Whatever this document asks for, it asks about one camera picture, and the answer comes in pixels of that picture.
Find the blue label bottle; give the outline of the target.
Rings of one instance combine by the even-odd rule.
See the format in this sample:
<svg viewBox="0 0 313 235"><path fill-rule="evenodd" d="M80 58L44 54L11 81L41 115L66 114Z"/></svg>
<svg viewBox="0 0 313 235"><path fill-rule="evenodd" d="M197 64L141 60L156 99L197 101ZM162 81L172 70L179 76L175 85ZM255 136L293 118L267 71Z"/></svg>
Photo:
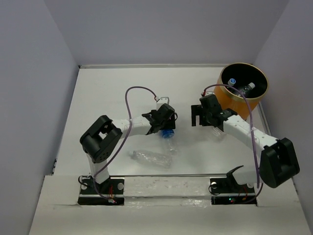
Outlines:
<svg viewBox="0 0 313 235"><path fill-rule="evenodd" d="M175 141L175 132L173 129L161 130L161 138L163 149L168 155L175 155L177 153L177 145Z"/></svg>

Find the clear bottle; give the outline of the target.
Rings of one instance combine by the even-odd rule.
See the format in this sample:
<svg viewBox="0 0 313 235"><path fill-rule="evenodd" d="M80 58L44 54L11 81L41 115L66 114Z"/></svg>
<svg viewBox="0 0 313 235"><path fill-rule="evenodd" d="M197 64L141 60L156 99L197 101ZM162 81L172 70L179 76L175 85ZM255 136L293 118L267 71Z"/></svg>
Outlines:
<svg viewBox="0 0 313 235"><path fill-rule="evenodd" d="M217 127L212 128L212 135L213 135L214 141L223 141L223 139L226 137L226 133L221 131Z"/></svg>
<svg viewBox="0 0 313 235"><path fill-rule="evenodd" d="M148 150L133 150L129 152L129 156L132 160L144 166L169 169L172 165L171 156Z"/></svg>
<svg viewBox="0 0 313 235"><path fill-rule="evenodd" d="M248 97L254 88L255 84L251 82L245 86L239 87L235 92L235 95L238 97Z"/></svg>
<svg viewBox="0 0 313 235"><path fill-rule="evenodd" d="M229 79L227 82L227 84L231 87L234 87L236 85L236 83L237 83L236 79L234 79L234 78Z"/></svg>

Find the clear bottle front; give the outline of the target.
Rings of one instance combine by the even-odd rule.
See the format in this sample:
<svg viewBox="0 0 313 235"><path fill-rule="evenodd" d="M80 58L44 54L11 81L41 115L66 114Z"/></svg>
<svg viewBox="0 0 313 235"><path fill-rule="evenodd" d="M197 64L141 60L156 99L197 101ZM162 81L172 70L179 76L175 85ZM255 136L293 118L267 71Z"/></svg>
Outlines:
<svg viewBox="0 0 313 235"><path fill-rule="evenodd" d="M132 160L144 166L169 169L172 165L171 156L148 150L133 150L129 152L129 156Z"/></svg>

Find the orange bin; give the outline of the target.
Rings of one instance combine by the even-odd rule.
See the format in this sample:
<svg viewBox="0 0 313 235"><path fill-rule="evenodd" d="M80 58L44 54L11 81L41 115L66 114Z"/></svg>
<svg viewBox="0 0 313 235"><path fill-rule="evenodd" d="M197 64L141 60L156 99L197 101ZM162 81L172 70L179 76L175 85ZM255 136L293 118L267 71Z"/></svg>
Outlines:
<svg viewBox="0 0 313 235"><path fill-rule="evenodd" d="M223 68L217 83L227 85L232 78L235 80L233 88L215 86L213 92L223 109L232 109L247 119L247 105L253 110L265 96L269 89L268 78L252 64L234 63Z"/></svg>

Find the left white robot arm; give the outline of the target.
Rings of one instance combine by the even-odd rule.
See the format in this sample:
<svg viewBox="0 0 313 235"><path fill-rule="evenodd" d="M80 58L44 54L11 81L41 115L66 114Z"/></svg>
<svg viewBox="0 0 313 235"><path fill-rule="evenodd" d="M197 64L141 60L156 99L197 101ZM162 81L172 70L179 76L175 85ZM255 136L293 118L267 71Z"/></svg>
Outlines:
<svg viewBox="0 0 313 235"><path fill-rule="evenodd" d="M104 193L108 189L107 180L110 175L107 159L120 140L125 142L131 136L146 136L160 130L175 129L176 117L176 111L167 103L130 119L100 116L80 138L80 144L89 160L92 189L97 193Z"/></svg>

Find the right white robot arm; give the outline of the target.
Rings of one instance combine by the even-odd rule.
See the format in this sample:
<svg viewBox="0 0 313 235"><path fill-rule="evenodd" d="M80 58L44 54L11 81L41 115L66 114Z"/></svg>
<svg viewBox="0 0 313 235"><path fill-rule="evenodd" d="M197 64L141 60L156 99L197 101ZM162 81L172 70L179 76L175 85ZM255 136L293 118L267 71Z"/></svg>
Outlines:
<svg viewBox="0 0 313 235"><path fill-rule="evenodd" d="M253 151L254 166L241 165L228 172L225 186L231 192L245 184L263 183L277 188L300 172L291 140L272 137L246 122L231 109L222 109L216 96L200 98L199 105L191 106L192 126L213 126L242 142Z"/></svg>

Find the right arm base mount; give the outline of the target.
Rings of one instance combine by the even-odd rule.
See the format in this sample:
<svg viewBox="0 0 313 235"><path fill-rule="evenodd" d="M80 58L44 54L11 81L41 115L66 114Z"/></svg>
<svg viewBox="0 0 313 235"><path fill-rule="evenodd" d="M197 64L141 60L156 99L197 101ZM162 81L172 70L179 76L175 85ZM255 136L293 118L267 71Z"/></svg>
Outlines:
<svg viewBox="0 0 313 235"><path fill-rule="evenodd" d="M243 165L230 170L223 178L211 178L208 191L211 193L212 205L256 205L256 192L248 184L240 185L233 173Z"/></svg>

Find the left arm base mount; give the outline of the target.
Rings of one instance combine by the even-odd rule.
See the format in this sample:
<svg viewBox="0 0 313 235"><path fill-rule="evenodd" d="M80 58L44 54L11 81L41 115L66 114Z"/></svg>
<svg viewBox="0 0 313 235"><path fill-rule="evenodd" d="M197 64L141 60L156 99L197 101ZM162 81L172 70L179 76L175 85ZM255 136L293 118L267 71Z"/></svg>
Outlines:
<svg viewBox="0 0 313 235"><path fill-rule="evenodd" d="M79 176L80 191L77 203L81 206L123 206L125 178L109 177L105 182L93 182L91 176Z"/></svg>

